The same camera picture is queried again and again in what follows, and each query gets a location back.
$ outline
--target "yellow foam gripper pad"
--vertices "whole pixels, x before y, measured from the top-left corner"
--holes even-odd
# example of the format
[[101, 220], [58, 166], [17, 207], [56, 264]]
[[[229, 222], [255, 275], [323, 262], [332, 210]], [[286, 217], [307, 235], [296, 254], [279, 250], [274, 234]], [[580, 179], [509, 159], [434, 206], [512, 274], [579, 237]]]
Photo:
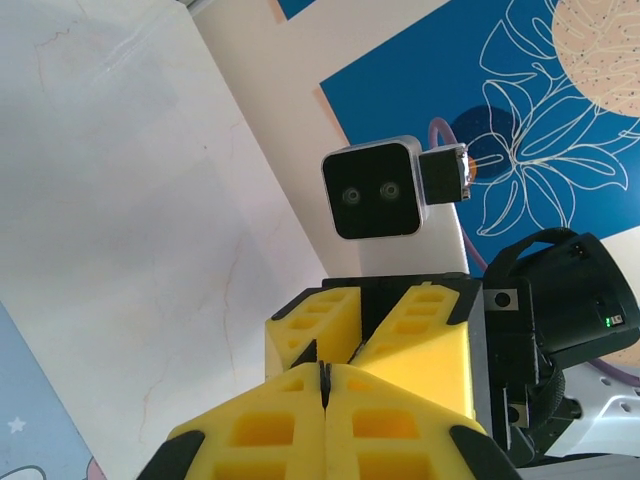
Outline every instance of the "yellow foam gripper pad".
[[266, 376], [304, 362], [346, 363], [362, 342], [358, 287], [308, 289], [266, 323]]
[[460, 293], [410, 287], [351, 364], [474, 418], [468, 322], [450, 322]]
[[517, 480], [468, 417], [350, 365], [334, 365], [326, 480]]
[[185, 480], [321, 480], [324, 422], [320, 365], [308, 363], [177, 427], [169, 440], [204, 434]]

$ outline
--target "flower drawing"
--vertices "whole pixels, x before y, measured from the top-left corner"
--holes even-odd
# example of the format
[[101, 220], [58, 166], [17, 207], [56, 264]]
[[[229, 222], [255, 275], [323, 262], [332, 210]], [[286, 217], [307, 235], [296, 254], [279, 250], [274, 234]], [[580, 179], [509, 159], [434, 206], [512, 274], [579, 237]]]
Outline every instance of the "flower drawing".
[[[551, 0], [540, 2], [542, 11], [533, 18], [518, 15], [525, 3], [510, 2], [480, 55], [489, 74], [482, 88], [489, 131], [468, 142], [477, 167], [474, 184], [483, 195], [480, 236], [501, 235], [526, 217], [538, 228], [570, 227], [579, 190], [627, 190], [618, 154], [640, 140], [638, 118], [594, 103], [563, 70]], [[505, 62], [505, 55], [518, 61]]]

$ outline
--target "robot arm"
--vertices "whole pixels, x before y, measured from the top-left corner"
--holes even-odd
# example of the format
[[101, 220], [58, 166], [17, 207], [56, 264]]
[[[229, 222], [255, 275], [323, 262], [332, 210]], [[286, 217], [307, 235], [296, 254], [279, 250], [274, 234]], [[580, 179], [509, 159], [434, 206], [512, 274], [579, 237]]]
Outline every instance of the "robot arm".
[[638, 391], [582, 364], [640, 336], [622, 274], [594, 237], [552, 229], [470, 278], [450, 203], [468, 171], [463, 145], [407, 137], [325, 158], [363, 276], [269, 319], [267, 382], [175, 429], [139, 480], [512, 480], [545, 455], [637, 454], [614, 440]]

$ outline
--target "black camera face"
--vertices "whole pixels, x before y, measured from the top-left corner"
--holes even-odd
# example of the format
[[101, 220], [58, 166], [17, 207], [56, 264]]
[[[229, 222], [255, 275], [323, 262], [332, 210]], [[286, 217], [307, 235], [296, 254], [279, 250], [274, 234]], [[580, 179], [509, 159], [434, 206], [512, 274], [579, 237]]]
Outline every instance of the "black camera face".
[[414, 161], [411, 148], [400, 142], [346, 149], [325, 158], [322, 173], [342, 238], [395, 237], [420, 229]]

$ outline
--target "white star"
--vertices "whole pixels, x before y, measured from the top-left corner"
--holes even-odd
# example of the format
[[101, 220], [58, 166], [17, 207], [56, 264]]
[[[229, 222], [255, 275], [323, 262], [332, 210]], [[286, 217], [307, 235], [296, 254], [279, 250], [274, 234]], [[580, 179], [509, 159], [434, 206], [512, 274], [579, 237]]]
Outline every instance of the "white star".
[[22, 428], [27, 424], [27, 422], [23, 422], [18, 417], [13, 420], [13, 422], [7, 423], [11, 427], [11, 433], [21, 432]]

